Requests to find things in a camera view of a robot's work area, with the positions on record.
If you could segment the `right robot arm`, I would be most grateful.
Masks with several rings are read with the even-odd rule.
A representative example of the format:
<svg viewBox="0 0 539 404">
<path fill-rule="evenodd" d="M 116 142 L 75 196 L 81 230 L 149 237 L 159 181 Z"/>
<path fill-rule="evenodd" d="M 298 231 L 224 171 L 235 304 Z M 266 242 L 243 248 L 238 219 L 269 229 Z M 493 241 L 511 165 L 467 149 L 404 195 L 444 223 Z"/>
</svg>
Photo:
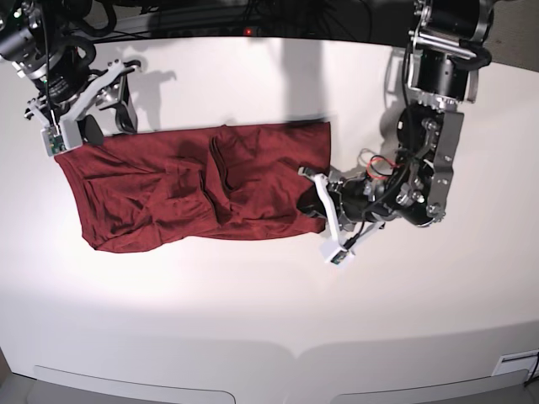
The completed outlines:
<svg viewBox="0 0 539 404">
<path fill-rule="evenodd" d="M 86 21 L 90 1 L 3 1 L 1 59 L 30 80 L 38 91 L 24 116 L 40 122 L 40 134 L 53 157 L 86 143 L 101 145 L 104 134 L 91 108 L 113 109 L 120 133 L 137 131 L 129 74 L 138 60 L 114 60 L 99 70 L 94 40 L 115 30 L 117 14 L 110 1 L 101 3 L 107 23 L 97 28 Z"/>
</svg>

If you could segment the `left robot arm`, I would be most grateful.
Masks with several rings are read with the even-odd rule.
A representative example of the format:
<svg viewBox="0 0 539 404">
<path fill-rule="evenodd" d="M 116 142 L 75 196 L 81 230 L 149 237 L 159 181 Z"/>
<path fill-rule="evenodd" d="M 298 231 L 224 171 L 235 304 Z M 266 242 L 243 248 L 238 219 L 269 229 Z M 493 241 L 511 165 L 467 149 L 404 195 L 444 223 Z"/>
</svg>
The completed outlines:
<svg viewBox="0 0 539 404">
<path fill-rule="evenodd" d="M 298 210 L 346 231 L 396 217 L 417 227 L 441 221 L 464 120 L 458 106 L 477 98 L 479 71 L 492 61 L 484 42 L 493 21 L 491 1 L 414 2 L 390 173 L 367 168 L 345 178 L 331 171 L 301 196 Z"/>
</svg>

